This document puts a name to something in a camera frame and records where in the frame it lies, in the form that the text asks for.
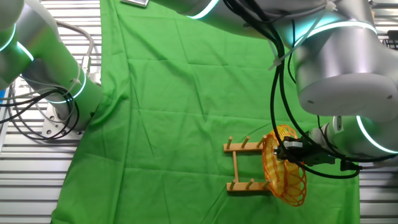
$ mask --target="orange mesh basket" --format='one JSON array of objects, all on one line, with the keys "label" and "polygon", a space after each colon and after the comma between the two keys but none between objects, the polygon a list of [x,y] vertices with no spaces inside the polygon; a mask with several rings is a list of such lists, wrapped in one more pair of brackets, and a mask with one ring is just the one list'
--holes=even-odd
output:
[{"label": "orange mesh basket", "polygon": [[[281,139],[285,136],[297,139],[296,132],[288,125],[279,125],[277,129]],[[307,194],[305,170],[287,160],[277,160],[274,148],[278,145],[275,132],[271,131],[262,148],[262,166],[266,180],[270,181],[269,190],[283,202],[295,207],[301,206]]]}]

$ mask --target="wooden peg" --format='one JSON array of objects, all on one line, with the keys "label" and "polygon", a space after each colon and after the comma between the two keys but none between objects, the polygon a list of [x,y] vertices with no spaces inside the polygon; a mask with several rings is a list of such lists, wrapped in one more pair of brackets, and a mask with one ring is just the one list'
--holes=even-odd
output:
[{"label": "wooden peg", "polygon": [[246,143],[248,143],[249,139],[250,139],[250,136],[246,137],[246,139],[245,139],[244,142],[242,143],[242,146],[241,146],[242,149],[244,148],[244,146],[246,145]]},{"label": "wooden peg", "polygon": [[234,162],[234,173],[235,173],[235,180],[239,182],[239,175],[238,175],[238,159],[236,158],[236,152],[232,152],[232,158]]},{"label": "wooden peg", "polygon": [[271,181],[267,180],[267,181],[262,185],[262,188],[263,188],[263,189],[266,189],[270,183],[271,183]]},{"label": "wooden peg", "polygon": [[266,140],[266,135],[264,135],[261,140],[257,143],[257,147],[260,147],[260,145]]},{"label": "wooden peg", "polygon": [[237,182],[236,179],[233,179],[231,182],[231,185],[229,186],[229,189],[231,189],[231,190],[234,189],[236,182]]},{"label": "wooden peg", "polygon": [[232,136],[230,136],[229,139],[228,139],[228,143],[226,145],[227,149],[229,149],[229,147],[231,146],[231,142],[232,142]]},{"label": "wooden peg", "polygon": [[248,182],[248,184],[246,185],[246,190],[249,190],[250,185],[252,185],[253,183],[254,183],[254,179],[252,178],[252,179],[250,180],[250,182]]}]

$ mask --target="black wire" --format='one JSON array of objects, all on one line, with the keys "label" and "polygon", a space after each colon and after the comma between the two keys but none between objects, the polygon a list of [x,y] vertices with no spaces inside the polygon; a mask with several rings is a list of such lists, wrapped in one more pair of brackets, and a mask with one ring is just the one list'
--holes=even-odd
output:
[{"label": "black wire", "polygon": [[274,19],[274,20],[267,21],[267,22],[261,22],[261,23],[262,23],[262,24],[273,24],[273,23],[277,22],[277,21],[280,20],[280,19],[283,19],[284,17],[286,17],[286,16],[288,16],[288,15],[291,15],[291,13],[285,12],[285,14],[283,14],[283,15],[277,17],[277,18]]},{"label": "black wire", "polygon": [[272,43],[276,44],[275,38],[271,36],[267,31],[265,31],[259,21],[250,15],[250,13],[245,10],[240,3],[236,2],[235,0],[223,0],[225,5],[235,14],[242,17],[251,27],[255,28],[260,34],[264,37],[268,38]]},{"label": "black wire", "polygon": [[5,122],[7,122],[7,121],[10,121],[10,120],[12,120],[12,119],[14,119],[14,118],[20,116],[22,113],[24,113],[24,112],[27,111],[29,108],[31,108],[33,105],[35,105],[37,102],[39,102],[40,100],[42,100],[42,99],[44,99],[45,97],[49,96],[50,94],[56,93],[56,92],[57,92],[57,90],[51,90],[51,91],[49,91],[49,92],[47,92],[47,93],[44,93],[42,96],[38,96],[38,97],[36,97],[36,98],[33,98],[33,102],[32,102],[31,104],[27,105],[24,109],[22,109],[20,112],[16,113],[15,115],[12,115],[12,116],[10,116],[10,117],[7,118],[7,119],[1,120],[1,121],[0,121],[0,124],[3,124],[3,123],[5,123]]},{"label": "black wire", "polygon": [[283,79],[283,69],[282,72],[280,73],[280,94],[282,96],[282,101],[286,110],[286,113],[288,114],[289,119],[291,120],[291,122],[293,123],[294,127],[297,129],[297,131],[312,145],[317,146],[317,148],[319,148],[321,151],[323,151],[324,153],[327,153],[333,157],[336,157],[338,159],[341,160],[345,160],[345,161],[350,161],[350,162],[379,162],[379,161],[383,161],[386,159],[391,159],[393,157],[395,157],[396,155],[390,155],[390,156],[384,156],[384,157],[380,157],[380,158],[375,158],[375,159],[355,159],[355,158],[350,158],[350,157],[346,157],[345,155],[340,154],[339,152],[337,152],[333,147],[330,147],[330,151],[328,151],[327,149],[324,149],[321,145],[317,144],[313,139],[311,139],[299,126],[299,124],[297,124],[290,108],[289,108],[289,104],[287,102],[286,99],[286,95],[285,95],[285,90],[284,90],[284,79]]},{"label": "black wire", "polygon": [[285,94],[284,94],[284,85],[283,85],[284,84],[284,82],[283,82],[284,81],[284,78],[283,78],[284,61],[278,67],[279,67],[279,69],[277,68],[277,70],[275,72],[274,82],[272,84],[272,90],[271,90],[271,121],[272,121],[272,127],[274,128],[274,132],[277,137],[277,140],[280,142],[279,146],[282,148],[283,152],[286,154],[288,160],[291,162],[294,162],[295,164],[297,164],[299,167],[301,167],[305,171],[315,174],[315,175],[318,175],[320,177],[325,177],[325,178],[329,178],[329,179],[350,179],[350,178],[358,176],[359,170],[356,170],[353,174],[349,174],[349,175],[330,175],[330,174],[324,174],[324,173],[315,171],[315,170],[307,167],[306,165],[303,165],[300,161],[298,161],[297,158],[295,158],[293,155],[291,155],[291,153],[282,144],[282,140],[279,136],[279,132],[278,132],[278,129],[276,126],[274,102],[275,102],[275,92],[276,92],[276,84],[278,81],[278,77],[279,77],[280,94],[282,95],[282,101],[286,100]]},{"label": "black wire", "polygon": [[[52,93],[59,93],[59,91],[58,90],[51,90],[51,91],[48,91],[46,93],[43,93],[42,95],[40,95],[38,97],[41,97],[41,96],[47,97],[47,96],[51,95]],[[0,103],[0,107],[20,106],[20,105],[24,105],[24,104],[27,104],[27,103],[31,103],[33,101],[35,101],[35,98],[29,99],[29,100],[26,100],[26,101],[23,101],[23,102],[18,102],[18,103],[16,103],[15,100],[14,100],[14,103],[5,103],[5,104]]]},{"label": "black wire", "polygon": [[[250,24],[253,28],[255,28],[258,32],[260,32],[262,35],[265,37],[269,38],[269,34],[257,24],[256,20],[253,19],[250,15],[247,15],[244,12],[244,9],[234,0],[224,0],[225,4],[232,9],[234,13],[237,15],[240,15],[248,24]],[[253,0],[247,0],[247,3],[254,9],[254,12],[264,21],[267,22],[269,19],[267,16],[264,14],[264,12],[261,10],[261,8],[257,5],[256,2]],[[267,28],[270,30],[271,34],[274,36],[275,39],[270,39],[276,46],[277,52],[278,52],[278,57],[281,58],[285,54],[284,46],[282,43],[282,39],[280,38],[278,32],[275,30],[275,28],[272,26],[271,23],[266,24]],[[277,66],[276,71],[275,71],[275,77],[274,81],[272,84],[272,90],[271,90],[271,121],[272,121],[272,127],[274,129],[275,135],[277,137],[277,140],[282,148],[282,150],[285,152],[285,154],[288,157],[288,160],[296,163],[299,167],[303,168],[304,170],[313,173],[315,175],[319,175],[321,177],[327,177],[327,178],[334,178],[334,179],[349,179],[352,177],[356,177],[359,174],[359,171],[357,170],[354,174],[351,175],[329,175],[329,174],[322,174],[320,172],[317,172],[315,170],[312,170],[308,168],[307,166],[301,164],[297,158],[295,158],[291,153],[285,148],[285,146],[282,144],[282,140],[280,139],[277,126],[276,126],[276,120],[275,120],[275,111],[274,111],[274,102],[275,102],[275,91],[276,91],[276,85],[278,82],[278,78],[283,76],[284,73],[284,65],[285,65],[285,60],[281,61],[281,64]]]},{"label": "black wire", "polygon": [[[296,44],[296,25],[295,25],[295,22],[294,22],[293,19],[292,19],[292,34],[293,34],[293,45],[292,45],[292,48],[294,48],[294,45]],[[290,70],[290,63],[292,61],[292,56],[293,56],[293,52],[289,55],[289,60],[287,61],[287,71],[289,73],[290,78],[294,82],[294,84],[296,84],[296,80],[294,80],[293,75],[292,75],[292,71]]]},{"label": "black wire", "polygon": [[[70,93],[68,93],[67,95],[64,95],[64,94],[66,93],[66,91],[63,90],[63,89],[61,89],[61,88],[58,89],[58,93],[59,93],[59,94],[62,94],[62,96],[64,97],[64,99],[65,99],[65,101],[66,101],[66,104],[68,105],[68,110],[69,110],[69,112],[72,113],[72,109],[71,109],[71,107],[72,107],[72,106],[71,106],[72,101],[69,100],[69,99],[72,98],[72,95],[71,95]],[[39,101],[40,101],[40,100],[43,98],[44,95],[46,95],[46,94],[43,94],[43,95],[41,95],[41,96],[38,96],[38,97],[36,97],[36,98],[34,98],[34,99],[39,99]],[[27,137],[27,138],[29,138],[29,139],[33,139],[33,140],[43,140],[43,141],[44,141],[44,140],[60,139],[60,138],[63,138],[64,136],[66,136],[67,134],[69,134],[70,132],[72,132],[72,130],[76,127],[76,125],[77,125],[77,123],[78,123],[78,120],[79,120],[79,118],[80,118],[80,112],[79,112],[79,109],[78,109],[78,105],[77,105],[77,103],[76,103],[75,101],[73,101],[73,102],[74,102],[74,104],[75,104],[75,108],[76,108],[76,112],[77,112],[76,121],[75,121],[74,125],[70,128],[70,130],[67,131],[67,132],[65,132],[65,133],[64,133],[64,130],[65,130],[66,127],[68,126],[68,124],[69,124],[69,122],[70,122],[71,116],[68,117],[66,123],[64,124],[64,127],[63,127],[58,133],[56,133],[56,134],[54,134],[53,136],[50,136],[50,137],[45,137],[45,136],[43,136],[43,135],[41,135],[41,134],[35,132],[31,127],[29,127],[29,125],[21,118],[21,114],[22,114],[23,112],[20,113],[19,110],[18,110],[18,108],[14,107],[15,110],[16,110],[16,112],[17,112],[17,114],[18,114],[17,116],[19,117],[19,119],[20,119],[20,121],[22,122],[22,124],[24,124],[24,126],[25,126],[27,129],[29,129],[29,131],[31,131],[32,134],[35,134],[35,135],[37,135],[37,136],[39,136],[39,137],[41,137],[41,138],[35,138],[35,137],[29,136],[28,134],[24,133],[24,132],[20,129],[20,127],[18,127],[18,125],[16,124],[16,122],[14,121],[14,119],[12,119],[11,122],[13,123],[13,125],[17,128],[17,130],[18,130],[21,134],[23,134],[25,137]],[[10,116],[11,116],[12,113],[11,113],[10,107],[8,107],[8,113],[9,113]]]}]

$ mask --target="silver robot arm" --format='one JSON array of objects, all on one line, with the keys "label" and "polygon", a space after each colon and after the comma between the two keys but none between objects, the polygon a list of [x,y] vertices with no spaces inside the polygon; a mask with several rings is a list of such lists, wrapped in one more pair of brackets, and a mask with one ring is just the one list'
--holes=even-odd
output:
[{"label": "silver robot arm", "polygon": [[[264,38],[223,0],[154,1],[228,32]],[[315,128],[308,135],[324,150],[331,150],[329,145],[333,145],[347,157],[372,159],[398,153],[398,138],[394,136],[398,127],[398,53],[380,44],[367,0],[334,1],[337,11],[326,10],[325,0],[257,3],[270,18],[278,19],[273,25],[284,45],[294,51],[302,108],[312,114],[333,116],[322,132]],[[289,14],[279,18],[281,12]],[[8,23],[0,30],[0,43],[3,37],[12,38],[0,51],[0,88],[6,88],[20,73],[33,81],[28,83],[34,90],[48,88],[39,83],[72,88],[80,109],[77,129],[85,129],[100,102],[101,88],[87,79],[62,44],[56,23],[44,7],[38,1],[25,0],[16,24]],[[67,116],[61,96],[47,99],[60,118]],[[315,150],[302,160],[319,164],[330,162],[330,156]]]},{"label": "silver robot arm", "polygon": [[[228,32],[264,38],[223,0],[154,1]],[[301,159],[314,165],[333,162],[334,157],[325,153],[332,154],[330,146],[359,161],[398,154],[398,52],[380,43],[368,1],[334,1],[337,10],[332,11],[325,10],[325,0],[256,2],[271,19],[280,17],[273,25],[287,48],[292,50],[294,42],[303,39],[293,49],[302,108],[333,117],[322,132],[318,128],[308,132],[323,150],[311,149],[309,156]],[[289,13],[281,17],[281,12]]]},{"label": "silver robot arm", "polygon": [[[0,50],[0,89],[7,88],[20,74],[35,91],[63,87],[73,96],[79,109],[75,129],[84,130],[100,103],[101,87],[87,77],[67,50],[46,8],[36,0],[22,3],[23,8],[20,0],[0,0],[0,12],[12,9],[13,14],[8,16],[14,19],[11,22],[0,19],[0,28],[3,28],[3,31],[0,29],[0,45],[4,43]],[[59,119],[69,116],[61,94],[51,94],[46,100],[55,107]],[[69,128],[77,119],[77,111],[70,117]]]}]

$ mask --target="green cloth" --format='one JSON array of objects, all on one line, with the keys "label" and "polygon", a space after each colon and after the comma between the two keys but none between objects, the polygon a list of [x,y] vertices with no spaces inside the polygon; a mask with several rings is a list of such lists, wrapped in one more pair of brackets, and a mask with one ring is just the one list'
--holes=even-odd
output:
[{"label": "green cloth", "polygon": [[[271,131],[267,41],[240,37],[149,3],[101,0],[103,100],[76,150],[52,223],[359,223],[358,179],[308,174],[307,199],[228,195],[222,145]],[[303,129],[302,110],[286,78]],[[276,99],[279,124],[289,124]],[[261,156],[238,155],[241,181],[264,181]],[[340,174],[339,165],[316,170]]]}]

